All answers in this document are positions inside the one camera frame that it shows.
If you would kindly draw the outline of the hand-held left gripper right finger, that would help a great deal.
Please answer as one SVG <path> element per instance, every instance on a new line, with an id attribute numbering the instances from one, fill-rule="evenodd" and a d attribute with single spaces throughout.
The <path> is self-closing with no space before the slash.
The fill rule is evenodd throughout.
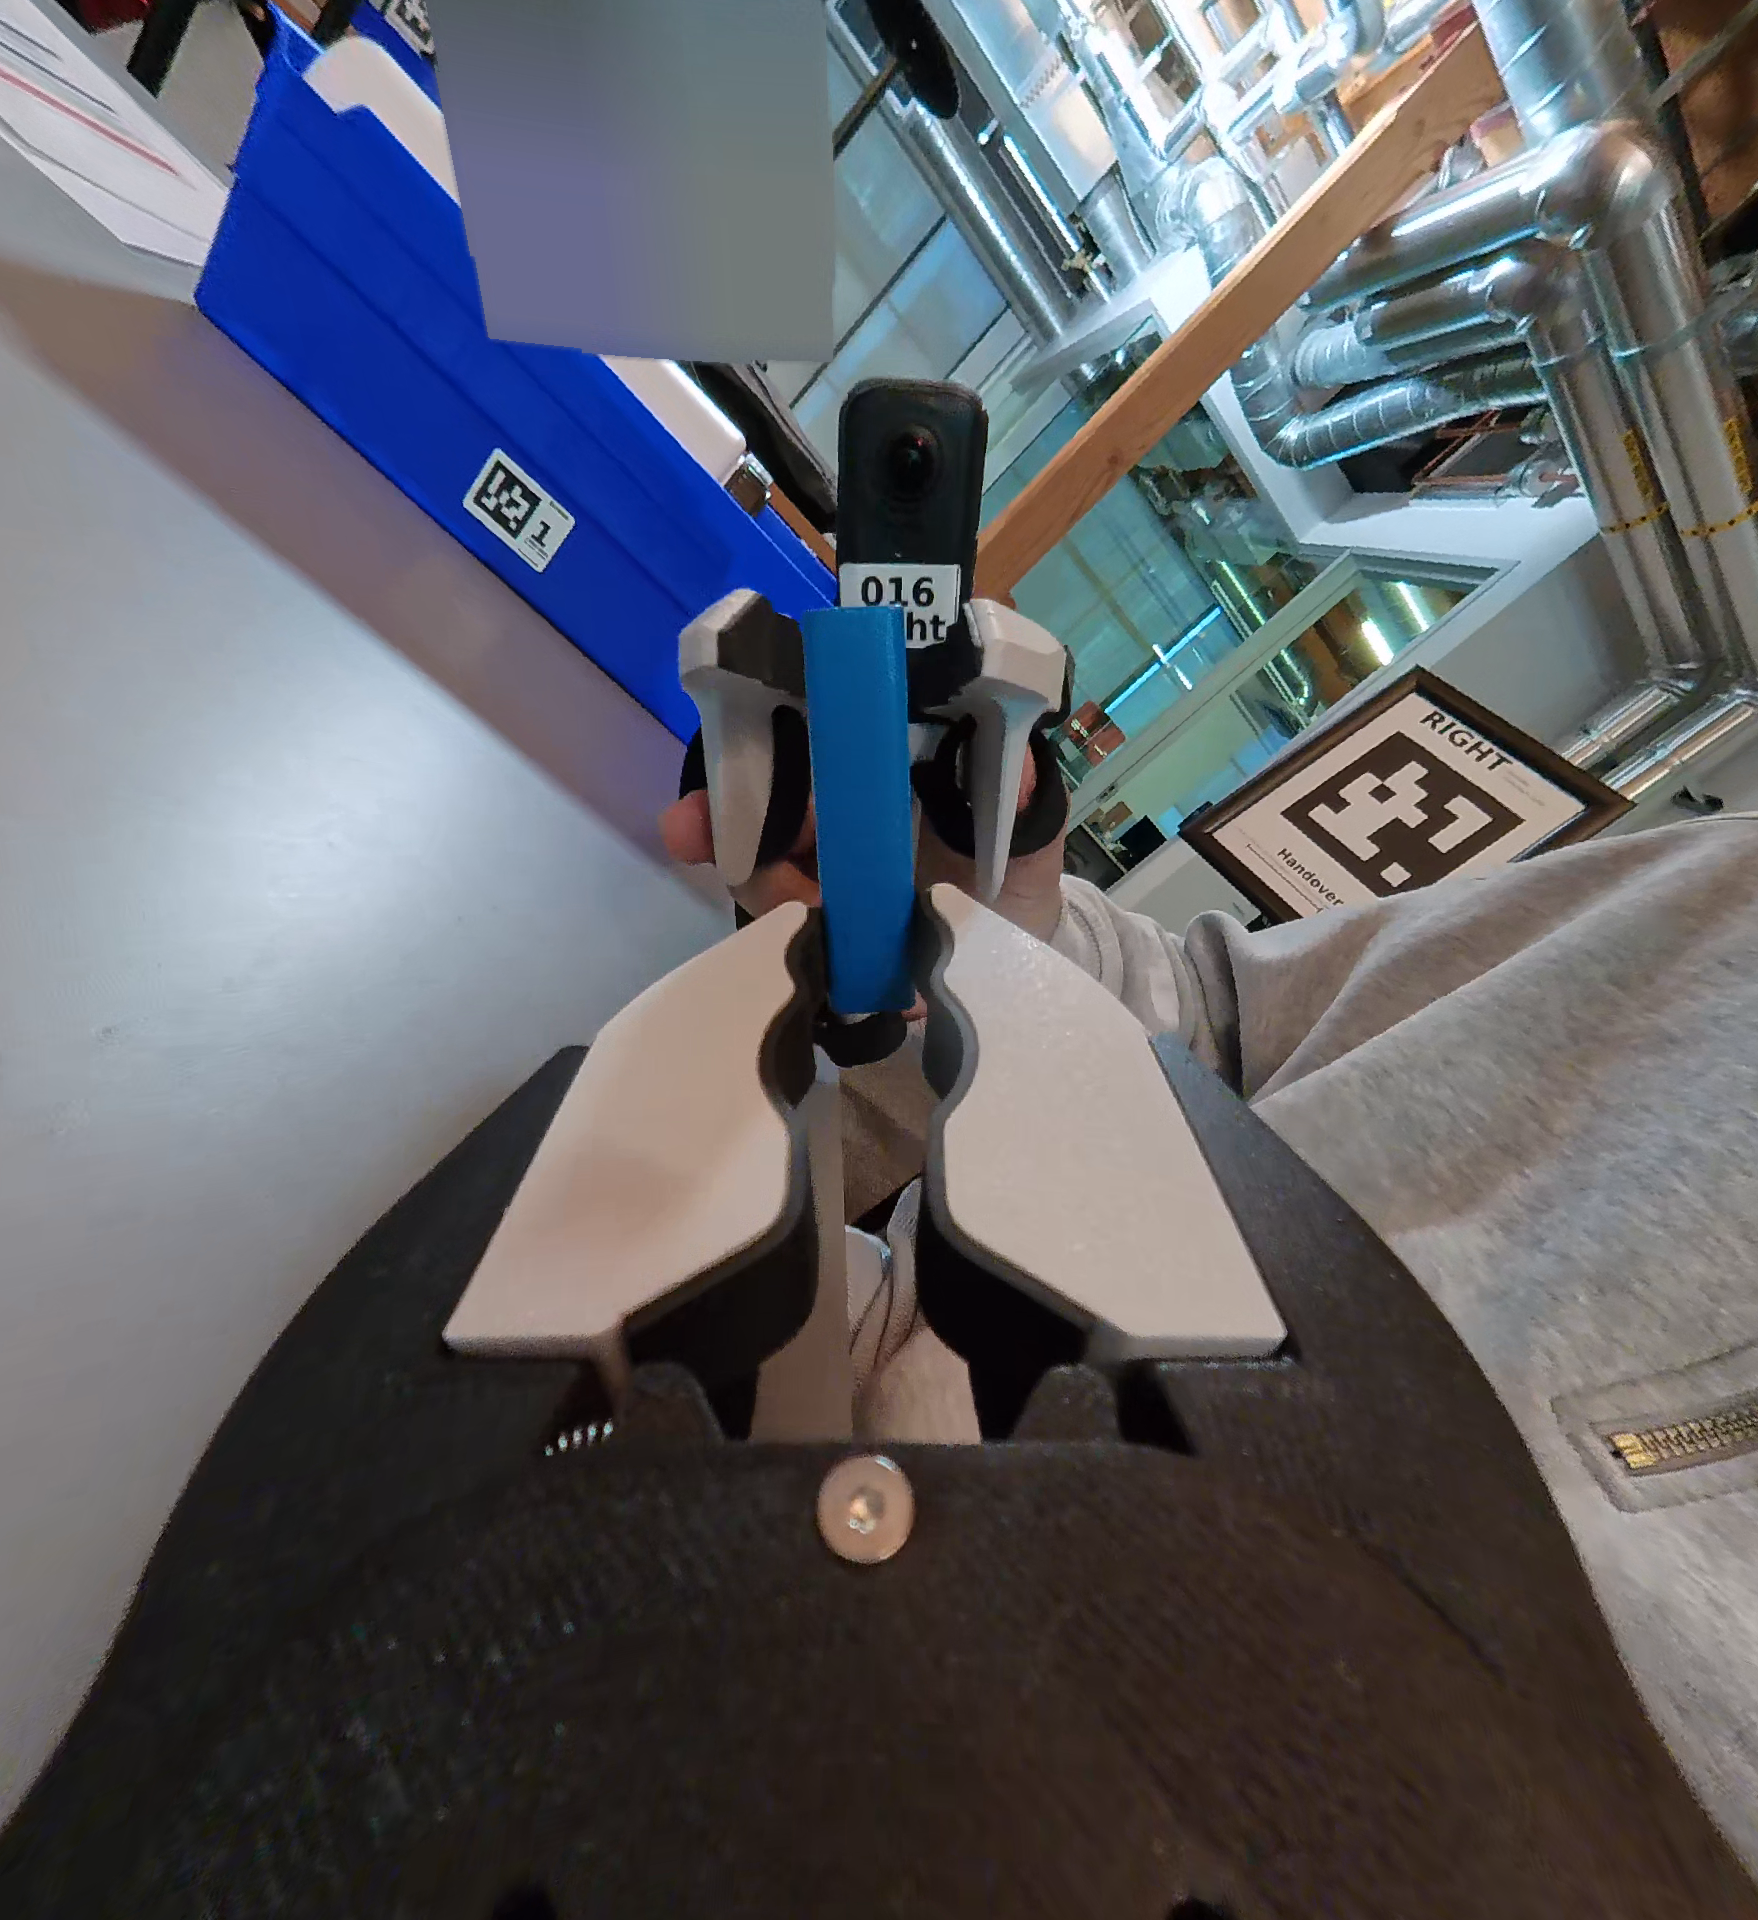
<path id="1" fill-rule="evenodd" d="M 1267 1361 L 1285 1325 L 1144 1027 L 1097 980 L 942 883 L 912 966 L 938 1102 L 917 1304 L 982 1436 L 1087 1365 Z"/>

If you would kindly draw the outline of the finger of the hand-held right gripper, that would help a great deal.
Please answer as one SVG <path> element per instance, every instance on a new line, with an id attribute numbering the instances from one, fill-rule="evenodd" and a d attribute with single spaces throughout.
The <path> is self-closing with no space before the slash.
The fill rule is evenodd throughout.
<path id="1" fill-rule="evenodd" d="M 803 634 L 735 589 L 679 635 L 699 714 L 676 803 L 676 860 L 728 889 L 818 889 Z"/>
<path id="2" fill-rule="evenodd" d="M 975 597 L 966 605 L 980 671 L 961 686 L 952 714 L 970 719 L 968 805 L 974 822 L 975 896 L 997 900 L 1031 732 L 1067 692 L 1068 656 L 1031 617 Z"/>

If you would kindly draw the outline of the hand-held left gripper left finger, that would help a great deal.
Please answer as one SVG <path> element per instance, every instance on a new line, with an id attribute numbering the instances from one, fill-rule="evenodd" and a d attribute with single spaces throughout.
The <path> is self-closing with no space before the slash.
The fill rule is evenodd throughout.
<path id="1" fill-rule="evenodd" d="M 596 1035 L 444 1330 L 474 1360 L 676 1363 L 721 1427 L 838 1439 L 838 1074 L 818 911 L 784 904 Z"/>

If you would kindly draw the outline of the blue plastic bar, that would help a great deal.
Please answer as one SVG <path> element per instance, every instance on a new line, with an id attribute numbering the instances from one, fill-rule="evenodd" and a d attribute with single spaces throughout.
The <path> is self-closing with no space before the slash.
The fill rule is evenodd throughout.
<path id="1" fill-rule="evenodd" d="M 800 617 L 827 996 L 843 1018 L 912 1002 L 915 843 L 903 613 Z"/>

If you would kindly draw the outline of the blue plastic bin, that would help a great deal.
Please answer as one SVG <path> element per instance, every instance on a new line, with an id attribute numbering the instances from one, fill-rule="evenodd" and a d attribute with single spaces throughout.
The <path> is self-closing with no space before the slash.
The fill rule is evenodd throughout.
<path id="1" fill-rule="evenodd" d="M 828 574 L 750 514 L 602 357 L 488 336 L 452 162 L 377 89 L 439 114 L 366 39 L 323 48 L 272 13 L 200 308 L 308 412 L 687 739 L 679 632 L 732 589 L 797 616 Z"/>

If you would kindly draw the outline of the person's right forearm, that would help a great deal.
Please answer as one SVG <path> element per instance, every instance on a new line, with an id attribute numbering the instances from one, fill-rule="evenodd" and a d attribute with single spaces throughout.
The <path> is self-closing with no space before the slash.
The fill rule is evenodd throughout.
<path id="1" fill-rule="evenodd" d="M 1350 1199 L 1758 1197 L 1758 813 L 1261 931 L 1059 897 L 1053 947 Z"/>

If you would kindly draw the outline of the person's right hand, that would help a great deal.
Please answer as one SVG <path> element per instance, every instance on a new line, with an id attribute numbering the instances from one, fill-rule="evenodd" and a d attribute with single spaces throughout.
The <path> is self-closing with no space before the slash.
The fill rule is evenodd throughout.
<path id="1" fill-rule="evenodd" d="M 676 864 L 685 868 L 714 865 L 710 793 L 698 789 L 668 805 L 656 817 L 656 832 L 663 852 Z M 739 883 L 725 883 L 735 908 L 753 919 L 789 900 L 816 908 L 820 900 L 816 839 L 816 807 L 811 803 L 785 858 L 762 864 Z M 975 860 L 948 847 L 931 829 L 917 829 L 915 860 L 920 889 L 952 883 L 964 893 L 974 892 Z M 1010 858 L 1002 887 L 991 904 L 1002 917 L 1039 944 L 1049 942 L 1059 929 L 1062 865 L 1062 836 L 1056 836 L 1038 852 Z"/>

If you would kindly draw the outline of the wooden beam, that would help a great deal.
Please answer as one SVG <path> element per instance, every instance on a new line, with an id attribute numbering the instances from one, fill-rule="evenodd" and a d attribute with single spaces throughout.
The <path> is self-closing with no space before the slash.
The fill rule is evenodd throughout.
<path id="1" fill-rule="evenodd" d="M 1432 55 L 1346 154 L 984 529 L 975 589 L 1003 602 L 1360 235 L 1505 101 L 1477 27 Z"/>

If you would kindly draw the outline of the framed marker sign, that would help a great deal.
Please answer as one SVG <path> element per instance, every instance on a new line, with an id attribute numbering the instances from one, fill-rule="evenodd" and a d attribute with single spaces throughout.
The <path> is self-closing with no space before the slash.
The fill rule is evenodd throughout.
<path id="1" fill-rule="evenodd" d="M 1606 781 L 1413 668 L 1179 836 L 1282 924 L 1576 846 L 1630 809 Z"/>

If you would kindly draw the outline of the grey zip jacket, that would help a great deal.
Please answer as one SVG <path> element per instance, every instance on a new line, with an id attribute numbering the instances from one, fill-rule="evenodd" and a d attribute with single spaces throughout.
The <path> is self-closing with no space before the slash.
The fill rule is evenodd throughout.
<path id="1" fill-rule="evenodd" d="M 1237 1051 L 1497 1388 L 1758 1882 L 1758 1027 Z"/>

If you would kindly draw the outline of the silver ventilation pipes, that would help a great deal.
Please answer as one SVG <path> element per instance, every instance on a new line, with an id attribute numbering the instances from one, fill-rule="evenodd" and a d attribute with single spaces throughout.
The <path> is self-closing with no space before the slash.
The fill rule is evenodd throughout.
<path id="1" fill-rule="evenodd" d="M 1543 252 L 1532 368 L 1603 541 L 1633 562 L 1637 526 L 1652 529 L 1637 600 L 1649 671 L 1572 739 L 1578 766 L 1641 803 L 1758 736 L 1756 440 L 1623 7 L 1471 13 L 1505 101 L 1300 301 L 1356 301 L 1520 242 Z M 1154 225 L 1200 252 L 1210 292 L 1270 228 L 1224 252 L 1200 215 L 1252 204 L 1230 162 L 1170 166 L 1146 196 Z"/>

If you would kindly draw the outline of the white paper sheet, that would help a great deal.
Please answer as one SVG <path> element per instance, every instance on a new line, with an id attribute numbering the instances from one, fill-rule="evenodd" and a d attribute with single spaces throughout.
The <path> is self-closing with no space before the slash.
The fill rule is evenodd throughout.
<path id="1" fill-rule="evenodd" d="M 204 268 L 225 182 L 32 3 L 0 3 L 0 136 L 129 248 Z"/>

